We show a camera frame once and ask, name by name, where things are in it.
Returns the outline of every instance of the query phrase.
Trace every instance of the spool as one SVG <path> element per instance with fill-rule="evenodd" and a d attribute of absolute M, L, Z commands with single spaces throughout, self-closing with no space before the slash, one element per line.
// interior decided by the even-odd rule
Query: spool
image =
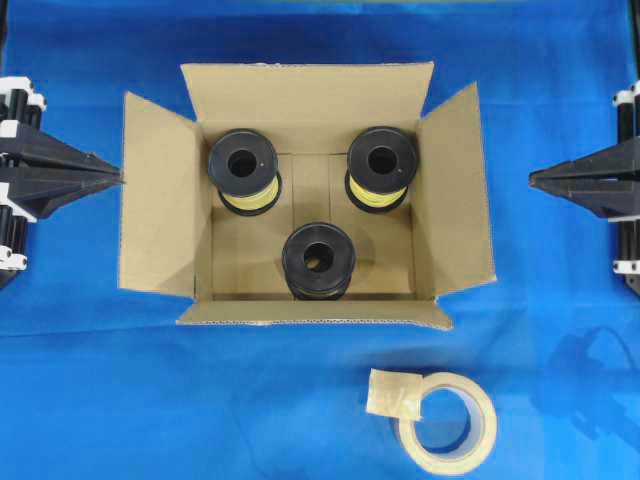
<path fill-rule="evenodd" d="M 282 268 L 299 300 L 337 300 L 356 264 L 351 239 L 329 223 L 309 223 L 293 232 L 282 249 Z"/>
<path fill-rule="evenodd" d="M 449 390 L 464 402 L 470 421 L 465 440 L 451 452 L 432 453 L 420 444 L 414 421 L 398 419 L 400 443 L 423 470 L 435 475 L 463 475 L 478 467 L 491 453 L 498 430 L 496 412 L 489 396 L 467 377 L 453 373 L 427 375 L 416 393 L 424 399 L 436 390 Z"/>
<path fill-rule="evenodd" d="M 407 196 L 418 169 L 411 139 L 392 127 L 374 127 L 351 144 L 345 190 L 351 202 L 369 213 L 389 212 Z"/>
<path fill-rule="evenodd" d="M 220 200 L 238 215 L 266 212 L 282 191 L 276 151 L 266 137 L 253 130 L 227 132 L 211 147 L 208 170 Z"/>

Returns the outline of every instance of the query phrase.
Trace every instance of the box flap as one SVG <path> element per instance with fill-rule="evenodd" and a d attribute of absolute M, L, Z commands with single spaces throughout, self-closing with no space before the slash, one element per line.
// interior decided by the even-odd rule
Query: box flap
<path fill-rule="evenodd" d="M 199 136 L 193 122 L 127 93 L 121 288 L 194 295 Z"/>
<path fill-rule="evenodd" d="M 345 153 L 362 130 L 413 129 L 433 63 L 182 66 L 208 141 L 253 128 L 278 153 Z"/>
<path fill-rule="evenodd" d="M 208 301 L 179 324 L 410 323 L 448 330 L 451 320 L 431 301 Z"/>
<path fill-rule="evenodd" d="M 473 84 L 418 126 L 412 184 L 419 298 L 495 280 L 478 91 Z"/>

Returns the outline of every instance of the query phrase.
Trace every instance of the masking tape roll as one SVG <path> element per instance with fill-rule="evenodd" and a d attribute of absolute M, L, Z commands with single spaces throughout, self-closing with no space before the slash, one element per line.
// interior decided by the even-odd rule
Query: masking tape roll
<path fill-rule="evenodd" d="M 222 195 L 229 204 L 240 210 L 257 210 L 269 205 L 278 195 L 278 178 L 274 177 L 267 188 L 250 197 L 233 197 L 225 193 Z"/>
<path fill-rule="evenodd" d="M 453 373 L 427 375 L 420 383 L 420 398 L 436 390 L 448 390 L 460 397 L 469 412 L 470 428 L 465 440 L 447 453 L 428 452 L 416 436 L 413 420 L 398 419 L 400 443 L 423 470 L 436 475 L 462 475 L 479 466 L 491 453 L 498 422 L 493 403 L 472 380 Z"/>
<path fill-rule="evenodd" d="M 405 187 L 402 190 L 399 190 L 393 193 L 387 193 L 387 194 L 374 193 L 362 188 L 353 179 L 353 177 L 349 177 L 349 187 L 351 188 L 351 192 L 353 193 L 353 195 L 358 200 L 360 200 L 362 203 L 372 208 L 388 207 L 389 205 L 397 201 L 400 197 L 402 197 L 402 195 L 404 195 L 404 192 L 406 192 L 407 190 L 407 187 Z"/>

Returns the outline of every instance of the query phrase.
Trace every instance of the tape roll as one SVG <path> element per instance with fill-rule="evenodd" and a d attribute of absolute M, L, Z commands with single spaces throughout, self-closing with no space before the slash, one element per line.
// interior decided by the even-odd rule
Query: tape roll
<path fill-rule="evenodd" d="M 419 392 L 422 399 L 437 390 L 448 390 L 464 402 L 470 419 L 465 440 L 451 452 L 431 453 L 420 444 L 415 422 L 398 419 L 400 443 L 423 470 L 436 475 L 462 475 L 479 466 L 491 453 L 498 430 L 496 412 L 484 390 L 461 375 L 434 373 L 422 379 Z"/>
<path fill-rule="evenodd" d="M 222 203 L 243 216 L 266 212 L 282 191 L 276 151 L 253 130 L 231 130 L 211 147 L 209 178 Z"/>

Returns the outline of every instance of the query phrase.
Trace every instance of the black metal rod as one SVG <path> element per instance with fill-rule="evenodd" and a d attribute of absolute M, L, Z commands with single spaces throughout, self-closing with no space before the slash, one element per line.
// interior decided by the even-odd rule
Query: black metal rod
<path fill-rule="evenodd" d="M 618 257 L 619 260 L 631 260 L 631 224 L 618 223 Z"/>
<path fill-rule="evenodd" d="M 636 102 L 636 119 L 640 115 L 640 110 L 637 108 L 640 103 L 640 95 L 635 97 Z M 617 106 L 618 113 L 618 143 L 622 143 L 626 140 L 633 138 L 633 103 L 625 102 L 620 103 Z"/>
<path fill-rule="evenodd" d="M 0 245 L 9 246 L 9 234 L 11 230 L 11 214 L 13 209 L 8 205 L 0 205 Z"/>
<path fill-rule="evenodd" d="M 13 253 L 24 255 L 27 244 L 27 219 L 24 217 L 12 217 L 10 247 Z"/>
<path fill-rule="evenodd" d="M 42 120 L 42 110 L 40 110 L 40 107 L 30 105 L 28 108 L 27 120 L 29 125 L 40 130 L 40 122 Z"/>
<path fill-rule="evenodd" d="M 627 141 L 634 136 L 634 110 L 636 116 L 636 128 L 638 128 L 638 115 L 640 114 L 640 95 L 631 96 L 629 91 L 618 92 L 613 98 L 616 105 L 618 120 L 618 143 Z M 638 255 L 636 243 L 635 222 L 618 223 L 618 259 L 631 260 Z"/>
<path fill-rule="evenodd" d="M 11 90 L 11 100 L 9 101 L 9 120 L 25 121 L 27 113 L 27 101 L 29 94 L 24 90 Z"/>

